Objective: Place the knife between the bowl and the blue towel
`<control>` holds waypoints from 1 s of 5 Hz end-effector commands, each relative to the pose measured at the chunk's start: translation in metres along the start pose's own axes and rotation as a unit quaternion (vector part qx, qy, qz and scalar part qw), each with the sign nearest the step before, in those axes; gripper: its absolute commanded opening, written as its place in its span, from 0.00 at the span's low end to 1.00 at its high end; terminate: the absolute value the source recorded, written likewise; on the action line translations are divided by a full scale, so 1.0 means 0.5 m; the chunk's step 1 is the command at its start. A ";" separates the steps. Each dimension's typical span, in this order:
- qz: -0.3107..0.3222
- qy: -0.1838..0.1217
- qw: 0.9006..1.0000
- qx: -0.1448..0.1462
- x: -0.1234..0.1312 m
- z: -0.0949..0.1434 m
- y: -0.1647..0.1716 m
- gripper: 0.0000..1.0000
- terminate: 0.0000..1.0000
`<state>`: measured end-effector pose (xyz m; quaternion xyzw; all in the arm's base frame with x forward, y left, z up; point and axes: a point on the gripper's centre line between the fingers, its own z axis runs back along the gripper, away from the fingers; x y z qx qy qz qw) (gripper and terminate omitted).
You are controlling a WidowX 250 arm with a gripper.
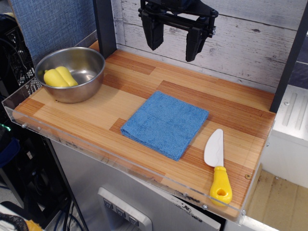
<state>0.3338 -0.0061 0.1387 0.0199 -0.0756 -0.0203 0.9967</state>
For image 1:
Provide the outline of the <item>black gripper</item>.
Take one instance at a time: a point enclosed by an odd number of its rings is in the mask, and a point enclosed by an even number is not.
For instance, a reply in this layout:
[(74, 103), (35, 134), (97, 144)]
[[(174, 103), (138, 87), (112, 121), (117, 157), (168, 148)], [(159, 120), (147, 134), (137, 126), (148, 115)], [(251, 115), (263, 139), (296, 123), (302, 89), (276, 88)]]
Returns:
[(154, 51), (164, 41), (164, 24), (159, 21), (161, 15), (180, 19), (179, 14), (199, 16), (188, 30), (186, 37), (186, 61), (194, 61), (202, 51), (206, 38), (215, 34), (215, 18), (218, 12), (201, 0), (142, 0), (139, 16), (148, 46)]

